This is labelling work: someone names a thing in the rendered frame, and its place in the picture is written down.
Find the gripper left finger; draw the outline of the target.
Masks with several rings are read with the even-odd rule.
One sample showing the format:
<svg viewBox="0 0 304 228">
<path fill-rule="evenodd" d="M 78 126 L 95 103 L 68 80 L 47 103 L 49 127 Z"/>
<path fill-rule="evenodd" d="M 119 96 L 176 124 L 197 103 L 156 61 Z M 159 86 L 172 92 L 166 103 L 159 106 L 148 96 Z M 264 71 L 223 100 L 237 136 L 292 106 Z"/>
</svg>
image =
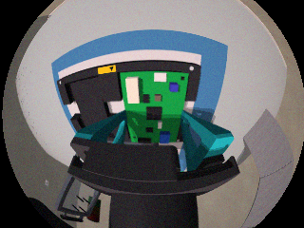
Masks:
<svg viewBox="0 0 304 228">
<path fill-rule="evenodd" d="M 124 144 L 125 132 L 127 127 L 126 110 L 123 110 L 109 118 L 91 124 L 78 130 L 74 137 L 90 139 L 94 142 L 107 143 L 107 136 L 118 126 L 117 135 L 113 143 Z"/>
</svg>

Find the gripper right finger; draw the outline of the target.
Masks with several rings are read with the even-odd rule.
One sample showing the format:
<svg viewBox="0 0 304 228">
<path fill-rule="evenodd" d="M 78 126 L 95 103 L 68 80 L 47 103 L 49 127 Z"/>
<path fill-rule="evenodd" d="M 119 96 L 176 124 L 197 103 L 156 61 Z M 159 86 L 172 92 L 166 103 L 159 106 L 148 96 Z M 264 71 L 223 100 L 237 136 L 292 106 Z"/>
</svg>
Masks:
<svg viewBox="0 0 304 228">
<path fill-rule="evenodd" d="M 188 124 L 200 135 L 199 147 L 191 136 Z M 181 112 L 180 126 L 187 171 L 196 170 L 206 158 L 222 155 L 234 140 L 231 131 L 198 118 L 185 110 Z"/>
</svg>

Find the green circuit board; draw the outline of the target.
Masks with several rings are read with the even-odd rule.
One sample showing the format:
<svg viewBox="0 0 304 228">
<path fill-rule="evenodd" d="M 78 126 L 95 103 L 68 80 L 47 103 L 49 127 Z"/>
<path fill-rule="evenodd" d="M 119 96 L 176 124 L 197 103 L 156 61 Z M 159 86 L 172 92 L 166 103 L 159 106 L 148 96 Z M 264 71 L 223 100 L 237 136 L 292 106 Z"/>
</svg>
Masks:
<svg viewBox="0 0 304 228">
<path fill-rule="evenodd" d="M 189 73 L 171 71 L 120 73 L 124 109 L 132 142 L 176 142 L 188 75 Z M 181 80 L 181 76 L 184 80 Z"/>
</svg>

